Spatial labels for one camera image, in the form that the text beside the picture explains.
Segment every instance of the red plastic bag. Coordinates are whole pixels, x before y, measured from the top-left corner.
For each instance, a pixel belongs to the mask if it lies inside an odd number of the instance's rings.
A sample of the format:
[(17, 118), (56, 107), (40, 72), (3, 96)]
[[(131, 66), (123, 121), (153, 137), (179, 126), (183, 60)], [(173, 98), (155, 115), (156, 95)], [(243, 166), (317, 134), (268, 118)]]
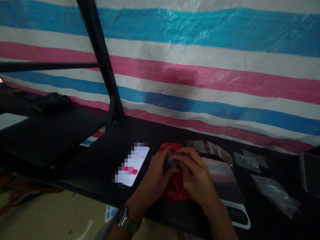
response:
[[(170, 152), (176, 152), (176, 149), (183, 147), (179, 143), (162, 143), (158, 152), (163, 151), (165, 148), (172, 146)], [(182, 185), (182, 169), (179, 168), (179, 172), (171, 176), (166, 189), (163, 191), (163, 197), (168, 202), (186, 201), (191, 199), (187, 190)]]

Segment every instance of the small plastic bag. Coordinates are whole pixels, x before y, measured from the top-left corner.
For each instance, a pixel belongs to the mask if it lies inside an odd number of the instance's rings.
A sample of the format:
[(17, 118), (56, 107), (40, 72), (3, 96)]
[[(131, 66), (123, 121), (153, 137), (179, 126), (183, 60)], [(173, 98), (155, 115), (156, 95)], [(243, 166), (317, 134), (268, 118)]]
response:
[(193, 147), (198, 153), (206, 153), (206, 145), (203, 140), (186, 141), (187, 147)]
[(233, 168), (233, 160), (232, 160), (232, 156), (227, 153), (225, 150), (223, 150), (221, 147), (219, 147), (218, 145), (216, 146), (217, 150), (218, 150), (218, 156), (226, 163), (228, 163), (230, 165), (230, 167)]
[(298, 209), (300, 202), (288, 195), (278, 181), (253, 174), (250, 175), (259, 192), (274, 203), (289, 219), (293, 218), (295, 212), (300, 212)]
[(179, 165), (178, 161), (171, 157), (172, 155), (175, 155), (175, 154), (177, 154), (177, 153), (169, 152), (167, 154), (166, 159), (164, 160), (164, 170), (165, 171), (167, 171), (170, 168), (177, 167)]
[(254, 158), (243, 156), (239, 153), (233, 152), (234, 162), (240, 167), (261, 173), (259, 164)]
[(267, 163), (267, 160), (264, 157), (262, 157), (258, 154), (251, 153), (251, 152), (244, 150), (244, 149), (241, 149), (241, 150), (242, 150), (243, 155), (245, 155), (246, 157), (254, 158), (260, 166), (267, 168), (267, 169), (270, 169), (270, 167)]
[(212, 155), (218, 155), (218, 148), (213, 143), (207, 141), (206, 144), (206, 153), (212, 154)]

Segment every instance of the person's right hand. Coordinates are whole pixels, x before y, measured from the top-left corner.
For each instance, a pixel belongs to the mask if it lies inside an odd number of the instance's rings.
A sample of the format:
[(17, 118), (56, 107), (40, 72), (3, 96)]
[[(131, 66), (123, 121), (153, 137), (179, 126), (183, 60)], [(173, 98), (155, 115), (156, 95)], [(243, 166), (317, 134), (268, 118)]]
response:
[(203, 162), (194, 148), (182, 147), (172, 158), (180, 161), (183, 172), (183, 187), (203, 209), (217, 198), (208, 166)]

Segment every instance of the pink stripe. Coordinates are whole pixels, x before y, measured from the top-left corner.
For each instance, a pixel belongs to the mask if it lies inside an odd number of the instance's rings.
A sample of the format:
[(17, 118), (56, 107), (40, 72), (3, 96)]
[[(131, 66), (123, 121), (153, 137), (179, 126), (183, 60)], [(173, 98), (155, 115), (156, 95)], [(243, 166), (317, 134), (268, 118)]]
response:
[(0, 57), (31, 62), (97, 62), (94, 53), (11, 42), (0, 42)]
[(320, 104), (320, 81), (110, 56), (115, 74), (261, 97)]
[[(19, 86), (11, 82), (6, 82), (6, 84), (12, 88), (18, 88), (28, 92), (33, 92), (41, 95), (48, 94), (46, 92), (42, 92), (32, 88)], [(94, 108), (100, 108), (107, 111), (109, 110), (108, 103), (103, 103), (98, 101), (88, 101), (88, 100), (83, 100), (83, 99), (72, 97), (72, 96), (70, 96), (70, 98), (72, 99), (73, 102), (76, 102), (82, 105), (86, 105)], [(211, 124), (207, 124), (198, 120), (181, 120), (181, 119), (176, 119), (172, 117), (164, 117), (157, 114), (148, 113), (146, 111), (139, 110), (139, 109), (124, 108), (124, 112), (128, 116), (132, 116), (132, 117), (136, 117), (136, 118), (140, 118), (140, 119), (144, 119), (152, 122), (157, 122), (161, 124), (167, 124), (167, 125), (171, 125), (179, 128), (188, 127), (204, 133), (221, 134), (221, 135), (233, 137), (235, 139), (245, 140), (247, 142), (251, 142), (259, 146), (278, 146), (282, 149), (285, 149), (293, 153), (306, 152), (314, 148), (313, 145), (304, 143), (301, 141), (284, 139), (284, 138), (273, 138), (261, 133), (252, 132), (252, 131), (248, 131), (241, 128), (221, 127), (221, 126), (214, 126)]]
[[(0, 42), (0, 57), (33, 62), (96, 62), (94, 53), (9, 42)], [(320, 104), (320, 81), (318, 80), (119, 56), (110, 56), (110, 60), (115, 74), (157, 82)]]
[(97, 132), (95, 132), (94, 134), (92, 134), (92, 136), (93, 136), (93, 137), (96, 137), (96, 138), (99, 138), (99, 137), (101, 137), (103, 134), (104, 134), (104, 132), (99, 132), (99, 131), (97, 131)]

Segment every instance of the hand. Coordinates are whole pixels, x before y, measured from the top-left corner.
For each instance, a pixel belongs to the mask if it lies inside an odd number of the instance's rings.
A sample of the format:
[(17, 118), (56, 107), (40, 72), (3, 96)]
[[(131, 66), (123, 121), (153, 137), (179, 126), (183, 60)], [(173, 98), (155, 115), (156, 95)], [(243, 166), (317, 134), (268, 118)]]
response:
[(219, 197), (213, 186), (208, 166), (194, 148), (182, 147), (171, 157), (180, 161), (183, 187), (203, 209), (209, 208)]
[(171, 147), (152, 156), (149, 168), (140, 185), (133, 195), (127, 200), (128, 213), (131, 221), (139, 223), (145, 211), (157, 201), (173, 173), (179, 172), (177, 168), (169, 169), (163, 174), (163, 164)]

